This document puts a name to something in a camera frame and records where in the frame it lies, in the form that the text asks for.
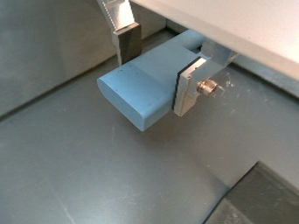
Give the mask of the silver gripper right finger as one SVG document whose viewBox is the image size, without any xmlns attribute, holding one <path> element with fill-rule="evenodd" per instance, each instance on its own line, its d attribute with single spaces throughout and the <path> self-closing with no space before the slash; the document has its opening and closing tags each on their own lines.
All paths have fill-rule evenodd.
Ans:
<svg viewBox="0 0 299 224">
<path fill-rule="evenodd" d="M 178 73 L 172 111 L 183 116 L 196 103 L 200 95 L 210 96 L 219 87 L 211 78 L 236 58 L 236 53 L 226 46 L 206 38 L 199 57 Z"/>
</svg>

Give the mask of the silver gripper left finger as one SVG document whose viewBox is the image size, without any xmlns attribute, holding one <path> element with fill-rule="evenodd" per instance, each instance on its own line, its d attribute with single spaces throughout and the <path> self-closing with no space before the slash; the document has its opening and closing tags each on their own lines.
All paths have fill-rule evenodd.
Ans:
<svg viewBox="0 0 299 224">
<path fill-rule="evenodd" d="M 119 65 L 142 53 L 142 25 L 136 22 L 128 0 L 98 0 L 112 35 Z"/>
</svg>

